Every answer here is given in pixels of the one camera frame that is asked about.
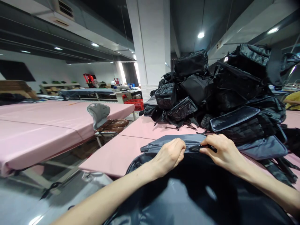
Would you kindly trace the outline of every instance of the red machine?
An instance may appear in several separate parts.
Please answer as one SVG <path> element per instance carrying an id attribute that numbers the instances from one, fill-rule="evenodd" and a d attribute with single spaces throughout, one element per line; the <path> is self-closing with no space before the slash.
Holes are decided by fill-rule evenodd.
<path id="1" fill-rule="evenodd" d="M 117 85 L 119 85 L 120 84 L 120 82 L 119 82 L 119 79 L 117 78 L 117 79 L 115 79 L 115 82 L 116 82 L 116 84 Z"/>
<path id="2" fill-rule="evenodd" d="M 96 88 L 94 85 L 93 85 L 93 80 L 95 79 L 96 80 L 96 76 L 95 75 L 90 75 L 88 73 L 85 73 L 84 75 L 84 78 L 87 82 L 87 85 L 89 88 Z"/>

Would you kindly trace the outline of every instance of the gray chair back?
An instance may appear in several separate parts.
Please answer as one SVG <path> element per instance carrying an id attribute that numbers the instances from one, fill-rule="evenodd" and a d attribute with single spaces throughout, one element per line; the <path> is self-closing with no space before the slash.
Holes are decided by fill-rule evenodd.
<path id="1" fill-rule="evenodd" d="M 107 121 L 107 116 L 110 113 L 110 107 L 100 103 L 92 103 L 87 107 L 87 111 L 94 119 L 94 130 L 97 130 Z"/>

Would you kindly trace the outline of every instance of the air vent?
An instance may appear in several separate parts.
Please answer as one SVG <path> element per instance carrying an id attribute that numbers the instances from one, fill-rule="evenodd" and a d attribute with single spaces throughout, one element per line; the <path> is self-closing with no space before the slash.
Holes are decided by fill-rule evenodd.
<path id="1" fill-rule="evenodd" d="M 219 42 L 217 43 L 217 50 L 221 47 L 221 43 L 222 43 L 222 41 L 219 41 Z"/>
<path id="2" fill-rule="evenodd" d="M 70 20 L 75 21 L 73 10 L 70 6 L 68 6 L 66 3 L 62 2 L 61 0 L 53 0 L 53 2 L 54 2 L 56 12 L 67 17 Z"/>
<path id="3" fill-rule="evenodd" d="M 66 22 L 64 22 L 63 20 L 61 19 L 58 19 L 57 17 L 50 17 L 50 20 L 53 21 L 54 23 L 57 23 L 63 27 L 68 27 L 69 24 L 67 24 Z"/>

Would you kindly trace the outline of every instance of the window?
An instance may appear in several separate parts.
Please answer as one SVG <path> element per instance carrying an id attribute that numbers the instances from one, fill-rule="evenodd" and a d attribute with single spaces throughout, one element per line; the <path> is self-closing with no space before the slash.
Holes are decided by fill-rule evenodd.
<path id="1" fill-rule="evenodd" d="M 138 85 L 140 86 L 141 85 L 141 79 L 140 79 L 140 72 L 138 71 L 138 63 L 137 62 L 134 63 L 134 67 L 135 67 L 135 71 L 137 73 Z"/>
<path id="2" fill-rule="evenodd" d="M 137 73 L 138 85 L 140 86 L 141 85 L 141 79 L 140 79 L 140 72 L 138 71 L 138 63 L 137 62 L 134 63 L 134 67 L 135 67 L 135 72 Z M 120 68 L 120 71 L 121 71 L 121 77 L 122 77 L 123 83 L 127 83 L 126 78 L 125 78 L 123 65 L 122 65 L 121 62 L 119 63 L 119 68 Z"/>
<path id="3" fill-rule="evenodd" d="M 122 65 L 121 62 L 119 63 L 119 68 L 120 68 L 120 71 L 121 71 L 121 77 L 122 77 L 123 83 L 127 83 L 126 78 L 125 78 L 125 73 L 124 73 L 124 70 L 123 70 L 123 65 Z"/>
<path id="4" fill-rule="evenodd" d="M 23 62 L 0 60 L 0 73 L 6 80 L 35 81 Z"/>

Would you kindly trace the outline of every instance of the hand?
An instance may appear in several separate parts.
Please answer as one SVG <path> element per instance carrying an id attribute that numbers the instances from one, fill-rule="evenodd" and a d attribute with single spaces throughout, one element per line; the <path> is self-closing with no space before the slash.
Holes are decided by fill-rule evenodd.
<path id="1" fill-rule="evenodd" d="M 174 169 L 183 160 L 185 149 L 185 143 L 180 138 L 164 144 L 154 159 L 150 161 L 155 179 L 163 177 Z"/>
<path id="2" fill-rule="evenodd" d="M 218 165 L 233 173 L 236 176 L 240 176 L 246 172 L 250 164 L 239 152 L 234 142 L 228 139 L 223 134 L 208 135 L 200 145 L 210 144 L 217 149 L 215 153 L 210 148 L 201 148 L 200 152 L 208 155 Z"/>

